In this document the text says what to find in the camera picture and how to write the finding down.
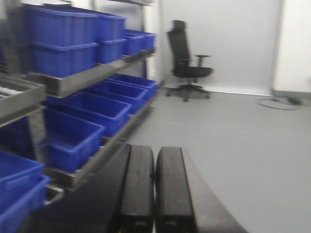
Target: power cord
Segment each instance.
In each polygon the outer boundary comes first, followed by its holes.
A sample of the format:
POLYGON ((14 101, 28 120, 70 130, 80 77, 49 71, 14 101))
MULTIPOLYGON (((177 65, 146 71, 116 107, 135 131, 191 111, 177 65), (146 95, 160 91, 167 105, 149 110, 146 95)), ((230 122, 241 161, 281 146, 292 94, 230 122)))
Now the power cord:
POLYGON ((278 99, 271 99, 271 98, 263 98, 263 99, 258 99, 256 100, 256 103, 261 105, 261 106, 264 106, 264 107, 267 107, 267 108, 273 108, 273 109, 278 109, 278 110, 285 110, 285 111, 294 111, 294 110, 298 110, 299 109, 299 105, 302 104, 302 102, 296 98, 288 98, 286 97, 287 100, 288 100, 288 103, 286 102, 283 102, 283 101, 280 101, 278 99), (273 102, 278 102, 278 103, 282 103, 282 104, 285 104, 285 105, 289 105, 289 106, 293 106, 292 108, 277 108, 277 107, 273 107, 273 106, 270 106, 270 105, 267 105, 267 104, 264 104, 262 103, 263 101, 273 101, 273 102))

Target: wall baseboard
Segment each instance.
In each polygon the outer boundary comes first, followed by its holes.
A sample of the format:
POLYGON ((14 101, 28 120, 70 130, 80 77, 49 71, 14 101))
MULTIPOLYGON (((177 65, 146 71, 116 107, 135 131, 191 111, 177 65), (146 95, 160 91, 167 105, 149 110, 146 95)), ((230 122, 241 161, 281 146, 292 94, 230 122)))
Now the wall baseboard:
POLYGON ((272 89, 272 94, 275 97, 294 97, 304 100, 311 100, 311 93, 310 92, 297 92, 297 91, 279 91, 272 89))

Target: storage bin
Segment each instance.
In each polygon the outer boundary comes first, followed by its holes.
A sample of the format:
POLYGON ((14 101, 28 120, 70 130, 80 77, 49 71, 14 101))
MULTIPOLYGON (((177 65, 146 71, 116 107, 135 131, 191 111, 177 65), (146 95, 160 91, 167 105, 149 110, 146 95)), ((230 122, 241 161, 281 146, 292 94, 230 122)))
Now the storage bin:
POLYGON ((143 89, 147 89, 148 93, 146 95, 146 99, 150 99, 156 93, 157 84, 156 81, 150 79, 143 79, 135 76, 123 75, 123 74, 115 74, 111 76, 108 80, 116 83, 127 84, 130 86, 140 87, 143 89))
POLYGON ((29 35, 34 42, 67 47, 94 42, 96 14, 25 5, 29 35))
POLYGON ((44 116, 52 167, 74 172, 101 145, 103 126, 51 109, 45 109, 44 116))
POLYGON ((43 206, 46 200, 46 190, 44 186, 50 181, 45 175, 40 176, 40 180, 29 188, 11 206, 0 211, 0 232, 15 233, 21 223, 31 211, 43 206))
POLYGON ((125 33, 124 38, 126 39, 123 49, 124 55, 133 55, 140 52, 142 49, 143 36, 125 33))
POLYGON ((0 145, 7 150, 34 159, 34 149, 26 117, 0 127, 0 145))
MULTIPOLYGON (((51 6, 52 6, 51 4, 46 4, 46 7, 51 8, 51 6)), ((119 40, 123 38, 126 17, 116 16, 108 13, 87 10, 77 7, 54 5, 54 9, 60 10, 60 8, 62 10, 65 9, 72 12, 95 14, 96 19, 95 19, 94 35, 96 42, 119 40)))
POLYGON ((154 33, 147 33, 130 29, 125 29, 125 33, 142 35, 144 37, 142 40, 142 50, 150 50, 155 47, 156 34, 154 33))
POLYGON ((96 62, 109 63, 122 58, 125 39, 100 42, 96 49, 96 62))
POLYGON ((80 92, 51 108, 105 126, 111 137, 128 121, 131 105, 80 92))
POLYGON ((40 179, 43 164, 0 151, 0 213, 40 179))
POLYGON ((129 103, 132 105, 129 111, 130 114, 135 114, 143 106, 145 96, 148 93, 147 90, 142 88, 109 81, 101 81, 88 87, 84 91, 101 97, 129 103))
POLYGON ((57 47, 34 42, 34 64, 39 73, 59 78, 94 67, 97 43, 57 47))

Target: black office chair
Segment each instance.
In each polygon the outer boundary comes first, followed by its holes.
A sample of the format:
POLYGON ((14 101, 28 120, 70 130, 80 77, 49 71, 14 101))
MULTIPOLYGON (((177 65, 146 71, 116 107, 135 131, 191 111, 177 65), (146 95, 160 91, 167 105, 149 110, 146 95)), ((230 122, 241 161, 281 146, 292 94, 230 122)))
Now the black office chair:
POLYGON ((186 78, 188 84, 180 85, 177 88, 170 89, 166 96, 170 96, 172 91, 186 91, 184 102, 189 100, 191 91, 197 91, 206 94, 206 99, 210 98, 210 93, 203 90, 201 86, 191 84, 192 81, 198 82, 197 78, 206 77, 213 71, 212 68, 201 67, 203 58, 210 57, 208 55, 196 55, 198 57, 198 67, 190 67, 190 53, 187 44, 187 35, 185 32, 186 24, 180 20, 173 21, 174 28, 168 32, 170 45, 174 56, 173 75, 178 78, 186 78))

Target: white wall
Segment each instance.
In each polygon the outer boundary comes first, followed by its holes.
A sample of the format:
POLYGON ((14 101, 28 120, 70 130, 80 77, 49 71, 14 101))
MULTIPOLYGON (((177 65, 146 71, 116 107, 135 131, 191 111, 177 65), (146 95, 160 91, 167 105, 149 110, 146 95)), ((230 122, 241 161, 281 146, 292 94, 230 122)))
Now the white wall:
MULTIPOLYGON (((163 31, 171 29, 173 19, 184 20, 192 54, 212 55, 204 65, 215 72, 200 84, 213 91, 270 93, 279 0, 162 1, 163 31)), ((163 40, 165 77, 177 85, 167 38, 163 40)))
POLYGON ((273 88, 311 97, 310 0, 284 0, 273 88))
POLYGON ((21 0, 22 3, 32 4, 32 5, 41 5, 43 3, 48 4, 64 4, 65 2, 59 0, 21 0))
POLYGON ((164 79, 162 69, 163 47, 160 44, 161 43, 160 39, 163 35, 160 34, 161 18, 159 10, 160 10, 159 0, 155 0, 152 7, 146 6, 144 8, 145 31, 156 34, 155 38, 156 53, 154 57, 148 59, 147 73, 149 79, 156 80, 158 82, 164 79))
POLYGON ((91 1, 88 0, 73 0, 72 5, 83 9, 92 9, 91 1))

